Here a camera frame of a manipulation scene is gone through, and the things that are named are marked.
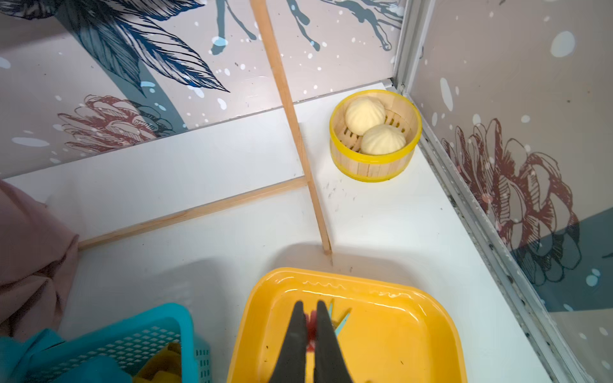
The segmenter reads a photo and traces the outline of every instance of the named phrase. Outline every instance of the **pink cloth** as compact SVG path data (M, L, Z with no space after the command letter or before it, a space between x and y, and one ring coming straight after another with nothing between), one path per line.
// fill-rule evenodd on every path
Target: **pink cloth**
M78 235L0 181L0 336L57 330L77 270Z

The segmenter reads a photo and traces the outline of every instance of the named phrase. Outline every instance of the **wooden stick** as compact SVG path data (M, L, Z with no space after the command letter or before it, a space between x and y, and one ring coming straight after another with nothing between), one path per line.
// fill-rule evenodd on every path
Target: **wooden stick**
M252 190L250 192L235 195L233 197L228 197L219 201L206 203L204 205L196 206L194 208L179 211L178 213L168 214L167 216L155 218L147 222L124 227L123 229L115 230L113 232L103 234L99 237L90 238L88 240L79 242L78 249L79 251L87 250L94 246L118 241L120 239L131 237L133 235L141 233L147 233L152 230L187 221L188 219L202 217L207 214L229 209L247 202L252 202L262 198L271 197L276 194L281 194L290 190L298 189L306 185L307 179L304 176L300 176L298 178L293 178L288 181L266 186L265 188Z
M281 62L279 47L276 44L275 33L272 30L270 16L268 15L268 9L266 8L266 0L251 0L251 8L253 9L253 14L256 16L256 22L262 34L262 42L264 43L264 48L266 49L268 62L270 63L270 68L272 69L272 74L275 78L276 87L279 90L281 103L283 104L283 109L285 109L287 122L289 123L289 128L292 131L292 137L294 138L296 150L298 151L298 157L300 157L302 170L304 171L306 177L308 190L311 194L311 201L313 202L313 208L315 210L315 218L317 218L317 225L319 226L319 234L321 236L324 252L331 255L332 247L330 245L328 230L326 229L324 213L322 212L321 205L319 204L319 197L317 196L315 181L313 179L313 175L311 174L311 165L308 162L307 150L304 142L302 141L302 134L300 134L300 126L298 125L298 119L296 118L296 112L294 110L294 103L292 102L292 96L287 85L287 78L285 76L285 70L283 69L283 63Z

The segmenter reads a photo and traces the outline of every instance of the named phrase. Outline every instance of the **yellow tray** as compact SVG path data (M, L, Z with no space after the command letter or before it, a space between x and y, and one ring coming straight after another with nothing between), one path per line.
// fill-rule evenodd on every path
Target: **yellow tray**
M413 287L315 271L279 268L251 291L234 346L228 383L268 382L292 308L333 301L332 322L348 311L338 342L354 383L465 383L455 325L434 298ZM307 354L306 381L314 355Z

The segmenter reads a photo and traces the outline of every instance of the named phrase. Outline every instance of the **bamboo steamer basket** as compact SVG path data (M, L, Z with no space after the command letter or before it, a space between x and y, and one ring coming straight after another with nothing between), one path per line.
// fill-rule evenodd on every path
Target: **bamboo steamer basket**
M345 110L361 97L377 98L386 110L385 124L405 135L406 145L393 153L371 156L360 153L362 136L352 133L345 123ZM387 181L402 173L413 157L422 133L419 111L405 97L390 91L371 90L354 93L342 100L330 117L330 153L337 168L354 180Z

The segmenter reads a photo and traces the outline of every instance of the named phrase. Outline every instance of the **wall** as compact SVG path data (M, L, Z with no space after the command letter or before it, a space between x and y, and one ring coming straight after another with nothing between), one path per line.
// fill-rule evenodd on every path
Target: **wall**
M440 0L411 90L602 382L613 382L612 37L608 0Z
M268 0L294 100L391 77L405 1ZM0 178L281 105L236 0L0 0L0 83Z

